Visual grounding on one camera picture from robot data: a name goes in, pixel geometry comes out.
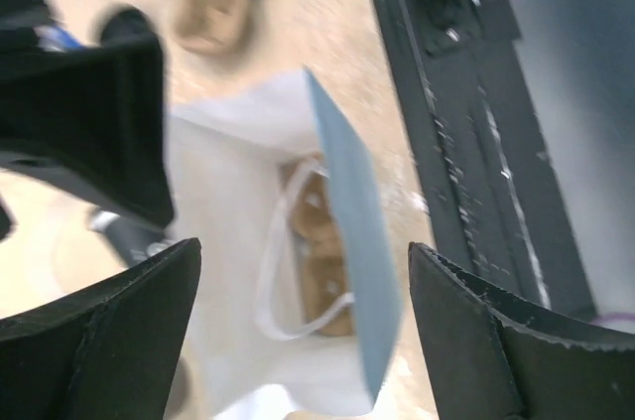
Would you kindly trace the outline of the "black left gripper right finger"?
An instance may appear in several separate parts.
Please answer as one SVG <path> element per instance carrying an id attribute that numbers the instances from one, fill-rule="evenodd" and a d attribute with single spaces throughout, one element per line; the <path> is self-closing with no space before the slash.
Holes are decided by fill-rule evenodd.
<path id="1" fill-rule="evenodd" d="M 633 335 L 535 305 L 422 243 L 409 282 L 440 418 L 633 418 Z"/>

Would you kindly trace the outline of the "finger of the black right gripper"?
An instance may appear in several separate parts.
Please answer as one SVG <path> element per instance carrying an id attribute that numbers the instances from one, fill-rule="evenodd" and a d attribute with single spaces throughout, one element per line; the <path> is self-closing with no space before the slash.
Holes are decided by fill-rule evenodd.
<path id="1" fill-rule="evenodd" d="M 1 59 L 1 166 L 155 229 L 164 169 L 164 53 L 153 35 Z"/>

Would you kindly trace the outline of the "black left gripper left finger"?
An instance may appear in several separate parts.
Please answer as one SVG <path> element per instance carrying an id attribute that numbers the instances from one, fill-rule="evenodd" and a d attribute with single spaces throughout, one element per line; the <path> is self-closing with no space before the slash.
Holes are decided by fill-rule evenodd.
<path id="1" fill-rule="evenodd" d="M 2 319 L 2 418 L 162 418 L 200 271 L 200 243 L 185 239 Z"/>

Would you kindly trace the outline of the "light blue paper bag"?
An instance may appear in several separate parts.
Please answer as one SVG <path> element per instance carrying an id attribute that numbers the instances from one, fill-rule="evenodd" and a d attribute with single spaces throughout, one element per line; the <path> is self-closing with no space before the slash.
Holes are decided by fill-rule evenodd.
<path id="1" fill-rule="evenodd" d="M 174 107 L 168 166 L 179 238 L 201 245 L 188 361 L 208 419 L 370 413 L 402 300 L 370 154 L 306 69 Z M 349 291 L 308 322 L 290 213 L 326 190 Z"/>

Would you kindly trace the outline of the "white paper coffee cup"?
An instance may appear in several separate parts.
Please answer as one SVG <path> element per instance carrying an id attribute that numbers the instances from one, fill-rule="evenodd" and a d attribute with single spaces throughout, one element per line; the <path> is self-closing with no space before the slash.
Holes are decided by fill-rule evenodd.
<path id="1" fill-rule="evenodd" d="M 163 231 L 155 231 L 118 213 L 94 208 L 88 228 L 100 234 L 127 268 L 134 267 L 175 243 Z"/>

